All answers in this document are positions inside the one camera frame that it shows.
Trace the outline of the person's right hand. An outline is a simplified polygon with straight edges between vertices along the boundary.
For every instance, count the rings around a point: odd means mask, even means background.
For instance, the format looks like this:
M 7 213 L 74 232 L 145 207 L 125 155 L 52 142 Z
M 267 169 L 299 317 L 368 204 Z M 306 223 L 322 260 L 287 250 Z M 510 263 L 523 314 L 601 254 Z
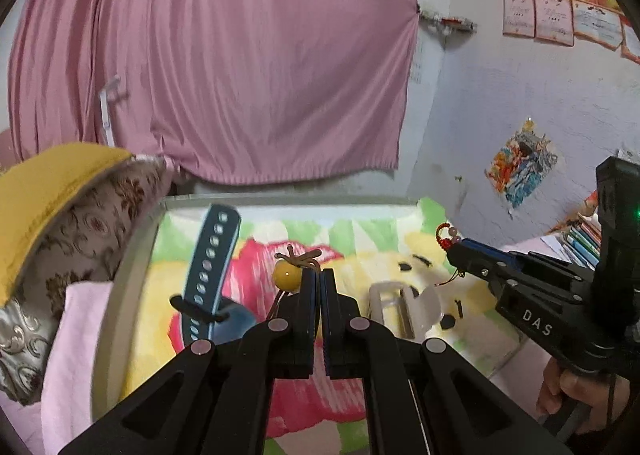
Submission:
M 630 395 L 630 382 L 623 377 L 617 377 L 613 401 L 610 401 L 608 383 L 577 376 L 573 371 L 562 368 L 559 362 L 551 357 L 544 368 L 536 410 L 541 415 L 554 415 L 559 412 L 564 397 L 588 405 L 590 415 L 576 430 L 578 435 L 582 435 L 603 430 L 620 417 L 626 409 Z

